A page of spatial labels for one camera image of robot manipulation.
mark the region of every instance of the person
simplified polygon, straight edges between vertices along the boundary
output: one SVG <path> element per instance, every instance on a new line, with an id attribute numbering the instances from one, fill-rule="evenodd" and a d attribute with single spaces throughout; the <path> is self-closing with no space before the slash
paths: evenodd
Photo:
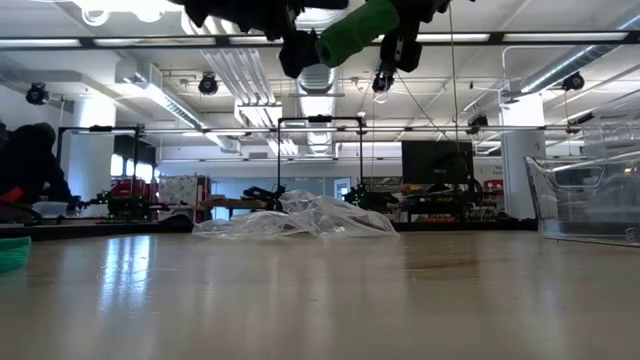
<path id="1" fill-rule="evenodd" d="M 7 132 L 7 125 L 0 121 L 0 151 L 4 147 L 4 144 L 9 141 L 9 133 Z"/>
<path id="2" fill-rule="evenodd" d="M 0 200 L 33 204 L 46 195 L 49 201 L 71 201 L 64 172 L 51 152 L 55 141 L 56 132 L 47 123 L 24 125 L 10 135 L 0 150 Z"/>

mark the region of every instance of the metal frame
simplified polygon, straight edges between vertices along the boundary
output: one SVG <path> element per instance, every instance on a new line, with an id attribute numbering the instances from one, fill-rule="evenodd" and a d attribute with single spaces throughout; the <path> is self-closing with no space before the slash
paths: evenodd
<path id="1" fill-rule="evenodd" d="M 287 122 L 287 121 L 309 121 L 309 123 L 311 124 L 318 124 L 318 123 L 330 123 L 331 121 L 334 120 L 353 120 L 356 121 L 358 123 L 358 129 L 359 129 L 359 134 L 360 134 L 360 181 L 363 181 L 364 178 L 364 160 L 363 160 L 363 156 L 362 156 L 362 127 L 364 126 L 364 118 L 358 117 L 358 116 L 337 116 L 337 117 L 333 117 L 333 116 L 310 116 L 310 117 L 283 117 L 278 119 L 278 127 L 277 127 L 277 133 L 278 133 L 278 188 L 280 188 L 280 186 L 282 186 L 281 184 L 281 167 L 282 167 L 282 155 L 281 155 L 281 151 L 280 151 L 280 143 L 281 143 L 281 134 L 282 134 L 282 123 Z"/>
<path id="2" fill-rule="evenodd" d="M 334 117 L 334 120 L 340 119 L 348 119 L 354 120 L 356 117 Z M 286 118 L 286 119 L 298 119 L 307 120 L 308 118 Z M 543 125 L 543 126 L 375 126 L 375 127 L 367 127 L 367 132 L 386 132 L 386 133 L 397 133 L 401 131 L 413 131 L 413 132 L 426 132 L 426 133 L 442 133 L 446 132 L 462 132 L 470 131 L 470 130 L 479 130 L 479 131 L 489 131 L 489 132 L 512 132 L 512 131 L 580 131 L 582 130 L 582 126 L 580 125 Z M 340 127 L 329 127 L 325 130 L 316 127 L 302 127 L 302 128 L 289 128 L 282 129 L 282 132 L 296 132 L 296 133 L 306 133 L 306 132 L 322 132 L 322 131 L 330 131 L 330 132 L 358 132 L 360 131 L 360 127 L 356 126 L 340 126 Z M 225 135 L 225 132 L 237 133 L 237 132 L 245 132 L 247 134 L 256 134 L 256 133 L 277 133 L 279 131 L 279 127 L 259 127 L 259 128 L 210 128 L 205 130 L 196 130 L 196 129 L 142 129 L 142 134 L 149 135 L 181 135 L 185 133 L 214 133 L 215 135 Z"/>
<path id="3" fill-rule="evenodd" d="M 509 40 L 508 35 L 554 35 L 548 39 Z M 611 39 L 588 39 L 588 34 L 611 34 Z M 469 40 L 473 36 L 482 38 Z M 640 31 L 491 31 L 422 32 L 422 46 L 513 46 L 513 45 L 640 45 Z M 269 42 L 263 35 L 142 35 L 110 37 L 0 37 L 2 51 L 126 50 L 126 49 L 227 49 L 282 47 L 282 40 Z M 379 39 L 367 45 L 380 46 Z"/>
<path id="4" fill-rule="evenodd" d="M 117 126 L 92 126 L 92 127 L 59 127 L 58 128 L 58 146 L 56 149 L 56 159 L 58 165 L 62 161 L 62 141 L 64 139 L 64 133 L 67 131 L 87 131 L 87 134 L 113 134 L 114 131 L 132 132 L 133 133 L 133 175 L 131 181 L 131 198 L 136 197 L 137 189 L 135 186 L 136 180 L 136 168 L 138 167 L 138 142 L 144 129 L 140 126 L 136 127 L 117 127 Z"/>

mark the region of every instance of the clear plastic bin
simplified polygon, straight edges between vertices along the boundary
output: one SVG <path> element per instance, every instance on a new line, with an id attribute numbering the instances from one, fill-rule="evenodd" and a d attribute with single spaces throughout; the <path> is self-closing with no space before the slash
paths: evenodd
<path id="1" fill-rule="evenodd" d="M 525 163 L 544 237 L 640 246 L 640 151 Z"/>

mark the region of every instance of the transparent container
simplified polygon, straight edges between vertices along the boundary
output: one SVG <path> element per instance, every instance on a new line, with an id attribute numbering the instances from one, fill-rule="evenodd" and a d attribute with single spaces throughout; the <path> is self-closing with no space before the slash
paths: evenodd
<path id="1" fill-rule="evenodd" d="M 542 236 L 640 246 L 640 151 L 525 163 Z"/>
<path id="2" fill-rule="evenodd" d="M 592 158 L 640 150 L 640 109 L 605 110 L 582 124 L 583 153 Z"/>

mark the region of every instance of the table surface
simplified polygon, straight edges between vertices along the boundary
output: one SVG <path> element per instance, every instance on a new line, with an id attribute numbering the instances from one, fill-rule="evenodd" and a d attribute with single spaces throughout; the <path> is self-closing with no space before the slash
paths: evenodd
<path id="1" fill-rule="evenodd" d="M 638 359 L 640 250 L 532 232 L 35 243 L 3 359 Z"/>

